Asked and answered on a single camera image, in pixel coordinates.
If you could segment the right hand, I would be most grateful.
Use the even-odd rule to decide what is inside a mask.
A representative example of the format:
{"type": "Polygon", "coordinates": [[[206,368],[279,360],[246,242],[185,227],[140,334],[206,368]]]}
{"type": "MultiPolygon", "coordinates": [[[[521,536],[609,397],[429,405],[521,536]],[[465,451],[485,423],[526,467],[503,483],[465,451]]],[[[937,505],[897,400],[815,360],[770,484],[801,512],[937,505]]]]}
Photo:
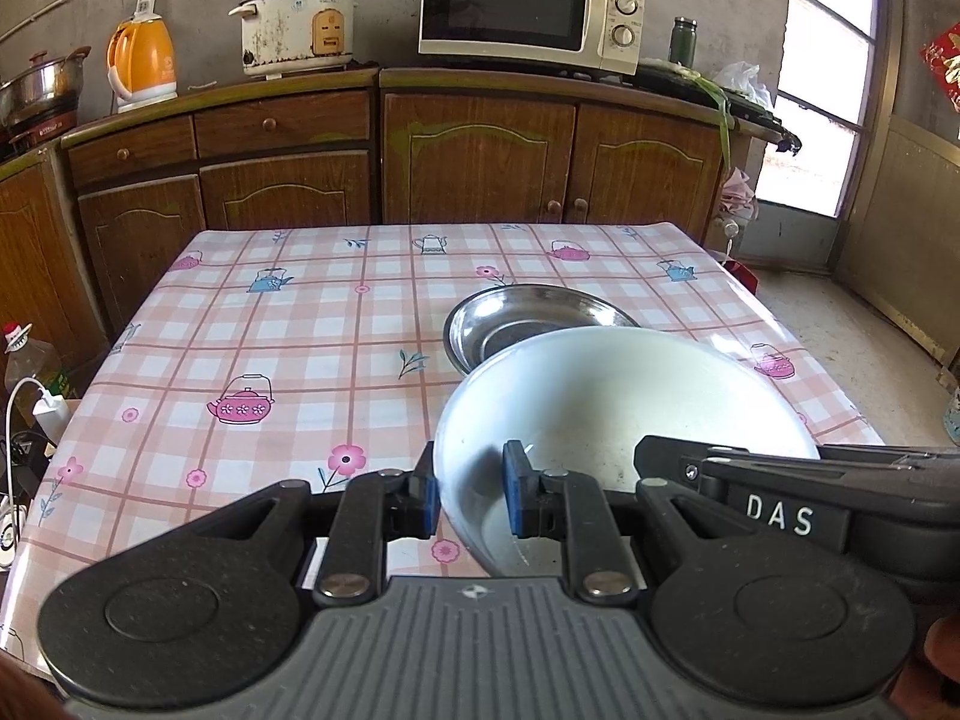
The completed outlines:
{"type": "Polygon", "coordinates": [[[924,656],[942,678],[960,683],[960,613],[947,614],[931,624],[924,639],[924,656]]]}

